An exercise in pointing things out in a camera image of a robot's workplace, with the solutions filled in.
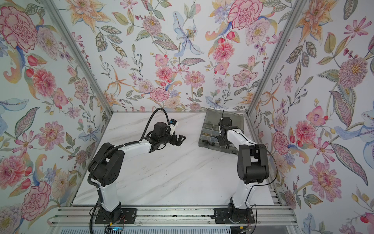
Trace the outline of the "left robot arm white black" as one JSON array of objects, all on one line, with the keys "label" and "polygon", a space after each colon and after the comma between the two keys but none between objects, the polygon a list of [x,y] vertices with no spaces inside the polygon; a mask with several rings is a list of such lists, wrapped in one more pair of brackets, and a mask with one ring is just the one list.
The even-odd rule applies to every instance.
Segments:
[{"label": "left robot arm white black", "polygon": [[125,159],[155,152],[167,144],[181,146],[186,137],[175,134],[177,125],[178,122],[174,119],[168,123],[158,122],[142,140],[119,146],[105,143],[100,147],[89,164],[87,181],[96,188],[101,208],[106,212],[113,213],[121,207],[117,195],[116,180]]}]

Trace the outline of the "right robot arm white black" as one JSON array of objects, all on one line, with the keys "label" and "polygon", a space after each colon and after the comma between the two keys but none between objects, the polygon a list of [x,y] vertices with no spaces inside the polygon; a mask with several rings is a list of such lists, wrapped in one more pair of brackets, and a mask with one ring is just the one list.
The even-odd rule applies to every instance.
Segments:
[{"label": "right robot arm white black", "polygon": [[232,145],[238,151],[237,174],[241,183],[228,204],[229,216],[247,215],[256,189],[265,186],[270,174],[266,147],[249,139],[229,117],[220,118],[217,139],[221,147]]}]

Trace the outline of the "grey plastic organizer box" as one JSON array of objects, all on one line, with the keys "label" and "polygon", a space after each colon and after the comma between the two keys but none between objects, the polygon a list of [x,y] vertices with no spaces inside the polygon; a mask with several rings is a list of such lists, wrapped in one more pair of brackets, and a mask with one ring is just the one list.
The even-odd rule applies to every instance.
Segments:
[{"label": "grey plastic organizer box", "polygon": [[[221,147],[218,143],[217,136],[219,135],[219,122],[221,117],[230,117],[233,126],[237,126],[239,129],[244,130],[243,114],[234,112],[224,112],[221,110],[209,108],[206,111],[198,145],[199,147],[225,152],[228,154],[238,155],[238,150],[233,145],[230,145],[228,147]],[[208,133],[210,134],[210,136],[204,136],[203,133]],[[209,143],[215,142],[215,145],[211,146],[209,144],[205,144],[202,142],[202,140],[208,140]]]}]

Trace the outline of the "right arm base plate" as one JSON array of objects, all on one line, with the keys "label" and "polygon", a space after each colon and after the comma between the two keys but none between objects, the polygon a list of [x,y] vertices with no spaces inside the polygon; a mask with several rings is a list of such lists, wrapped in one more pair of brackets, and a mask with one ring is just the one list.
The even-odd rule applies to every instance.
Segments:
[{"label": "right arm base plate", "polygon": [[255,216],[252,209],[214,208],[212,219],[216,224],[254,224]]}]

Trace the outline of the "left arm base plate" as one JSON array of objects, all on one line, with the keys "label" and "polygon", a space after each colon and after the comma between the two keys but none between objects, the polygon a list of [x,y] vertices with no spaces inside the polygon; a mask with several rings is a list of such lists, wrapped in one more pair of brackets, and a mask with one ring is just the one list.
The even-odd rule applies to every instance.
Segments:
[{"label": "left arm base plate", "polygon": [[97,217],[94,220],[95,224],[134,224],[137,209],[135,208],[122,208],[112,212],[100,209]]}]

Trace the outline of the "aluminium front rail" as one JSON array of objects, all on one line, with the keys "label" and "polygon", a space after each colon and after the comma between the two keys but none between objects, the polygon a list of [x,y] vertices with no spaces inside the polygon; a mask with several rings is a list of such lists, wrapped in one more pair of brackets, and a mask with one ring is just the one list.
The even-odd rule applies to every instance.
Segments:
[{"label": "aluminium front rail", "polygon": [[[135,214],[126,214],[126,220],[134,224],[125,226],[250,226],[253,218],[257,226],[297,226],[293,210],[287,206],[258,206],[252,208],[253,214],[240,223],[238,218],[225,218],[226,223],[217,223],[215,208],[225,206],[123,206],[125,210],[135,209]],[[57,226],[88,226],[90,221],[89,206],[59,208],[47,224]]]}]

